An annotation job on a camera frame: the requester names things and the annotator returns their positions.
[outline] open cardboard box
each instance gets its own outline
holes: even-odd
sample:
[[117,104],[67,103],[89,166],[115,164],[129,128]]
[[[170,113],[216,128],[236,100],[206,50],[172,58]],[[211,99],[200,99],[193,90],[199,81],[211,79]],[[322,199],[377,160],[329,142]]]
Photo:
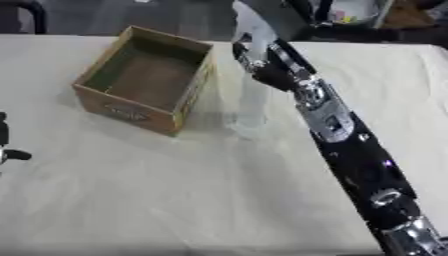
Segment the open cardboard box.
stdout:
[[212,46],[129,27],[73,84],[87,111],[175,135],[214,77]]

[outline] black robotic arm segment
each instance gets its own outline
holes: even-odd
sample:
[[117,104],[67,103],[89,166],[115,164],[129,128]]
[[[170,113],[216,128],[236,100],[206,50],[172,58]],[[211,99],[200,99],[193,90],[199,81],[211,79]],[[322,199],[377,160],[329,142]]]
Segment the black robotic arm segment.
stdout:
[[322,157],[386,255],[448,256],[392,156],[303,56],[280,39],[265,60],[251,59],[238,42],[234,55],[254,79],[293,93]]

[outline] white fabric surface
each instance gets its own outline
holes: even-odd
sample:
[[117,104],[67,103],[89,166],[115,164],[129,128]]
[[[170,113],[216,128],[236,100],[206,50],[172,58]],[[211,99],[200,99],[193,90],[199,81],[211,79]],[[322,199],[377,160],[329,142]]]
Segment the white fabric surface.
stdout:
[[[214,49],[219,83],[204,90],[177,138],[85,112],[70,84],[113,40],[0,36],[10,145],[34,155],[1,166],[0,252],[377,248],[291,97],[272,90],[257,141],[227,128],[242,75],[227,43]],[[448,54],[432,46],[296,46],[378,135],[448,234]]]

